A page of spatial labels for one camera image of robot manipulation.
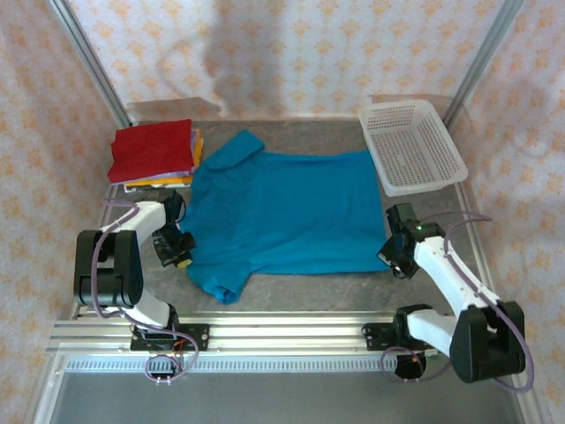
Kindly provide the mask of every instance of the white plastic basket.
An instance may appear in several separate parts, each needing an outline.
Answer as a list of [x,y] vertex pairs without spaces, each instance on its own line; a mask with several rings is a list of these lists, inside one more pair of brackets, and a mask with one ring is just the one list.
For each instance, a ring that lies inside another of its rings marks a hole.
[[426,100],[376,103],[359,112],[385,193],[431,192],[465,180],[467,167]]

